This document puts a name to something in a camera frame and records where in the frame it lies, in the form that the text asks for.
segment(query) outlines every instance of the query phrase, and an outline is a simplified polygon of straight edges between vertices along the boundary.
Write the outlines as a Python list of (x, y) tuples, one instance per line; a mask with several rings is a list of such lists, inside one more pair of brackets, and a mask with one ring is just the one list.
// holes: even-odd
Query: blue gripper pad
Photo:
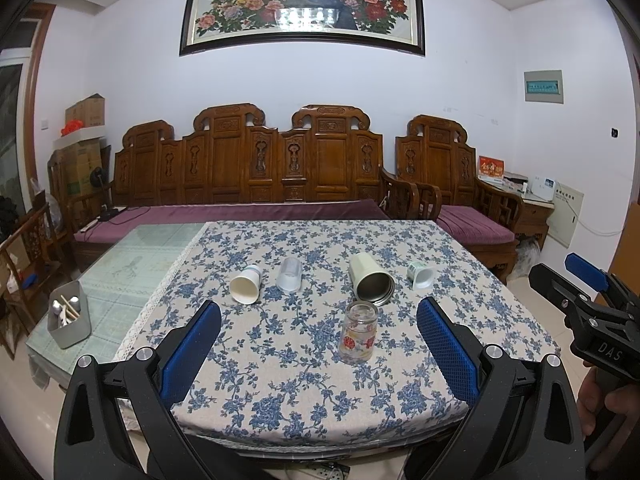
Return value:
[(216, 303), (211, 301), (203, 313), (198, 311), (195, 316), (198, 316), (197, 320), (184, 327), (188, 329), (187, 333), (162, 369), (160, 398), (168, 410), (187, 396), (193, 380), (220, 333), (222, 316)]
[(565, 258), (564, 268), (597, 292), (606, 292), (609, 288), (607, 275), (576, 253), (571, 253)]
[(432, 301), (435, 303), (433, 298), (425, 298), (418, 305), (418, 330), (453, 394), (471, 408), (480, 396), (478, 370)]

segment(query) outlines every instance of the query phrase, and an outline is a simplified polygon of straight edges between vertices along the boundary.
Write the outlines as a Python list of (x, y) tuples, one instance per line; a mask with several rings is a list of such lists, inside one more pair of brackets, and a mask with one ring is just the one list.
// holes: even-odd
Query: purple cushion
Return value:
[(515, 234), (472, 207), (444, 205), (436, 224), (464, 246), (508, 244)]
[(133, 207), (110, 222), (100, 222), (78, 242), (114, 244), (142, 224), (198, 224), (216, 220), (389, 220), (371, 199), (354, 202), (286, 204), (210, 204)]

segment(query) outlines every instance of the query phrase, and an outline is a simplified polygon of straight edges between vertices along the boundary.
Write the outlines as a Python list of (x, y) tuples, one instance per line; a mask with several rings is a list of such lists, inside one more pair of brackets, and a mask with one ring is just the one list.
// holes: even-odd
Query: floor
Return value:
[[(564, 368), (577, 393), (586, 369), (571, 354), (572, 333), (565, 328), (563, 316), (548, 301), (537, 295), (526, 278), (509, 283), (509, 289), (546, 328), (562, 349)], [(56, 428), (64, 394), (53, 381), (42, 391), (31, 380), (24, 338), (18, 343), (15, 361), (0, 348), (0, 416), (14, 436), (22, 452), (45, 480), (53, 478), (53, 451)], [(141, 436), (131, 435), (142, 463), (148, 448)], [(341, 463), (349, 465), (349, 480), (396, 480), (406, 459), (406, 451), (389, 452), (375, 457), (353, 458)], [(310, 480), (308, 472), (295, 468), (270, 470), (282, 480)]]

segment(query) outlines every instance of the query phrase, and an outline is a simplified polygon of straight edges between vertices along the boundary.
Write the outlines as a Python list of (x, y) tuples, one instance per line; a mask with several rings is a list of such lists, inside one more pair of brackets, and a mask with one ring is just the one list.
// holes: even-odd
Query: wooden armrest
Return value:
[(415, 220), (420, 208), (420, 193), (412, 182), (406, 182), (380, 168), (383, 199), (380, 207), (393, 220)]
[(524, 211), (524, 200), (516, 192), (497, 189), (476, 177), (474, 209), (513, 231)]
[[(100, 207), (102, 204), (107, 206), (107, 208), (111, 206), (110, 190), (112, 187), (113, 182), (110, 182), (104, 186), (104, 189), (97, 189), (91, 193), (75, 196), (68, 200), (66, 204), (67, 217), (69, 218), (69, 223), (74, 233), (77, 233), (100, 213), (100, 208), (98, 208), (98, 211), (92, 208), (92, 202), (95, 203), (95, 198), (101, 200)], [(76, 209), (78, 203), (81, 204), (79, 211)]]
[(416, 184), (420, 192), (419, 217), (422, 220), (436, 220), (442, 208), (442, 193), (438, 186)]

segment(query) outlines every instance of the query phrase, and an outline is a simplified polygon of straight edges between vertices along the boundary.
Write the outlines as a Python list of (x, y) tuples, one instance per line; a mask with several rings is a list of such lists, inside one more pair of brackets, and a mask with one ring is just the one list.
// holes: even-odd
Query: white device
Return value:
[(531, 183), (531, 192), (542, 200), (551, 202), (556, 194), (556, 187), (558, 183), (554, 179), (536, 175)]

